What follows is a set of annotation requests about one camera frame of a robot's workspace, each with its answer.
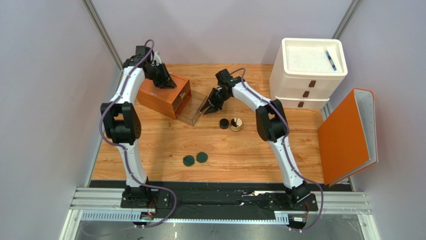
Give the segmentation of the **orange drawer box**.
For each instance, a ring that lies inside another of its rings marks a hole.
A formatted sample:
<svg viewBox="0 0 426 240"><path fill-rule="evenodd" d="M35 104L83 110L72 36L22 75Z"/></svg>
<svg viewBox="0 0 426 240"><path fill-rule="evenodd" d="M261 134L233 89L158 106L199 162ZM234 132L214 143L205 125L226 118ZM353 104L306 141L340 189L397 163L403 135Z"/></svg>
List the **orange drawer box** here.
<svg viewBox="0 0 426 240"><path fill-rule="evenodd" d="M154 82L145 79L137 92L137 101L151 110L161 113L171 119L177 119L177 109L186 95L191 96L190 80L177 74L170 74L175 82L175 88L158 88Z"/></svg>

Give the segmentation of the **clear bottom drawer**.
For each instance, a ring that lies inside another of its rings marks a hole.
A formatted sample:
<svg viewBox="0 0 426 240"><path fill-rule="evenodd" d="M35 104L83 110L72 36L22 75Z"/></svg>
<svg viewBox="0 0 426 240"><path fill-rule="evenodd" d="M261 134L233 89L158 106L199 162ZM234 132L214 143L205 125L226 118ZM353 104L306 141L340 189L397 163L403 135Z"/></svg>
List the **clear bottom drawer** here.
<svg viewBox="0 0 426 240"><path fill-rule="evenodd" d="M175 111L176 119L190 126L195 126L201 115L201 108L207 101L207 96L195 90L190 90Z"/></svg>

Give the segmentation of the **gold lid cream jar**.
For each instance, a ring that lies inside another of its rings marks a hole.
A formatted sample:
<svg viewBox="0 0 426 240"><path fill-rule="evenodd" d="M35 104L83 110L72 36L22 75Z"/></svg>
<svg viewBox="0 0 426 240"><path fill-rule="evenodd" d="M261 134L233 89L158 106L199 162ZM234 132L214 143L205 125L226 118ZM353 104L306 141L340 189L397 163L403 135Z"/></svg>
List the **gold lid cream jar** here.
<svg viewBox="0 0 426 240"><path fill-rule="evenodd" d="M230 129L233 132L239 132L242 127L243 127L243 121L241 118L238 117L234 117L230 120L230 125L229 125Z"/></svg>

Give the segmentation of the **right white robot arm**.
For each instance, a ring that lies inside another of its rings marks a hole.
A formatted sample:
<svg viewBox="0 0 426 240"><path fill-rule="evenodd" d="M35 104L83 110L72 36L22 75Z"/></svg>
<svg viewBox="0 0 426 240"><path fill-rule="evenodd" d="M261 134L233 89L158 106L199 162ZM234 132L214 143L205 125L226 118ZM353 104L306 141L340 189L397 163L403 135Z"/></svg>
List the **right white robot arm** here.
<svg viewBox="0 0 426 240"><path fill-rule="evenodd" d="M245 103L255 113L259 137L268 143L278 162L287 199L291 204L306 199L310 191L290 147L290 128L280 100L264 97L250 87L242 76L233 77L227 69L220 70L215 77L218 87L212 89L200 111L205 115L216 113L230 98Z"/></svg>

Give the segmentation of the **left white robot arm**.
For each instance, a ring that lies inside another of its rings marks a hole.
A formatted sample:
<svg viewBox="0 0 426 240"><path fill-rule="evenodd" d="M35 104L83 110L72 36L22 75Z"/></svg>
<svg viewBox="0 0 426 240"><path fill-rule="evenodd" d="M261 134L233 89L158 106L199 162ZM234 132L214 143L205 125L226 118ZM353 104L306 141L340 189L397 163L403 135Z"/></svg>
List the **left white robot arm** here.
<svg viewBox="0 0 426 240"><path fill-rule="evenodd" d="M174 89L177 85L152 46L137 46L135 54L124 62L123 70L115 95L100 106L99 130L103 140L121 155L126 173L123 200L145 207L152 202L152 188L140 159L138 140L142 127L134 103L145 79L159 89Z"/></svg>

